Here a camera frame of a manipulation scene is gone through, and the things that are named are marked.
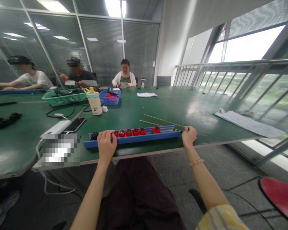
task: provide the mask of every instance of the white t-shirt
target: white t-shirt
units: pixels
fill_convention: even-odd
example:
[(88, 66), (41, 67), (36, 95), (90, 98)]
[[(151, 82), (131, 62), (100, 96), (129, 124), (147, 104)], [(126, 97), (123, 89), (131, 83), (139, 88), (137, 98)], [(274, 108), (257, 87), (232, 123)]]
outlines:
[(16, 81), (27, 86), (43, 84), (44, 88), (53, 87), (53, 84), (47, 75), (39, 70), (36, 70), (36, 73), (33, 76), (31, 76), (29, 73), (25, 73), (24, 75), (21, 75)]

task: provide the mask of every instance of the wooden stick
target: wooden stick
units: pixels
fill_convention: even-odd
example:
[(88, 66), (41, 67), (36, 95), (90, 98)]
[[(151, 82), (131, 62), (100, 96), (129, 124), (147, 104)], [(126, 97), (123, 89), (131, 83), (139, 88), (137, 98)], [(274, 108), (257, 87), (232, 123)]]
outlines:
[[(151, 123), (151, 122), (148, 122), (148, 121), (143, 121), (143, 120), (139, 120), (139, 121), (142, 121), (142, 122), (145, 122), (145, 123), (148, 123), (148, 124), (151, 124), (151, 125), (155, 125), (155, 126), (162, 126), (162, 125), (158, 125), (158, 124), (155, 124), (155, 123)], [(175, 131), (180, 131), (181, 133), (183, 133), (183, 131), (179, 130), (179, 129), (173, 129)]]
[(172, 122), (169, 122), (169, 121), (166, 121), (166, 122), (168, 122), (168, 123), (171, 123), (171, 124), (173, 124), (173, 125), (177, 125), (177, 126), (180, 126), (180, 127), (183, 127), (184, 128), (184, 126), (181, 126), (181, 125), (178, 125), (178, 124), (175, 124), (175, 123), (172, 123)]

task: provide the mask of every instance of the green patterned top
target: green patterned top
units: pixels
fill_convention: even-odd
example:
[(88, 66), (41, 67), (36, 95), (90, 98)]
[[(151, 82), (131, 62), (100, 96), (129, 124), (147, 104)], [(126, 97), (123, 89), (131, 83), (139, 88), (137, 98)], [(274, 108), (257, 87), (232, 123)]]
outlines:
[(123, 83), (123, 82), (131, 83), (131, 78), (130, 78), (130, 76), (129, 76), (129, 77), (126, 77), (126, 78), (124, 78), (123, 76), (121, 76), (121, 81), (120, 81), (120, 83)]

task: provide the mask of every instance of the person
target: person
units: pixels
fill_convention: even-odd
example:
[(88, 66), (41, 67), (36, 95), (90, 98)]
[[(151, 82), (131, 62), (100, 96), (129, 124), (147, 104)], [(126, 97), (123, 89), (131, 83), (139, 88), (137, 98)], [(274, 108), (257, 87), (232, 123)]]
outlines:
[[(71, 230), (186, 229), (174, 198), (148, 157), (119, 160), (116, 167), (120, 180), (102, 199), (107, 168), (117, 147), (113, 132), (98, 135), (99, 161)], [(193, 148), (196, 136), (195, 128), (185, 127), (183, 145), (208, 211), (197, 229), (248, 229)]]
[(65, 74), (60, 75), (60, 78), (62, 79), (64, 84), (67, 80), (72, 80), (75, 82), (81, 82), (83, 80), (97, 81), (97, 78), (91, 72), (83, 69), (80, 59), (76, 57), (71, 57), (67, 60), (67, 65), (70, 66), (72, 73), (69, 76)]
[(8, 61), (11, 65), (16, 66), (22, 70), (25, 74), (21, 75), (18, 79), (9, 83), (0, 83), (0, 87), (4, 87), (3, 91), (6, 90), (29, 90), (39, 88), (50, 88), (53, 87), (52, 82), (49, 80), (47, 75), (39, 70), (34, 69), (34, 63), (24, 56), (13, 56)]
[(118, 88), (120, 83), (127, 83), (127, 88), (131, 86), (137, 86), (135, 76), (129, 71), (130, 63), (127, 59), (123, 59), (121, 62), (122, 71), (118, 72), (115, 78), (112, 80), (112, 85)]

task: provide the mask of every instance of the woman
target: woman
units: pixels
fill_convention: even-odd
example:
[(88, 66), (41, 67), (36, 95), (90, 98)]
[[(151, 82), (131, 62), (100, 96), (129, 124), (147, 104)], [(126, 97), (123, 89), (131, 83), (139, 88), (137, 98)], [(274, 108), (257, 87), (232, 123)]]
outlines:
[(127, 88), (137, 86), (135, 76), (129, 71), (130, 63), (127, 59), (122, 60), (122, 71), (112, 80), (112, 85), (118, 88), (120, 83), (127, 83)]

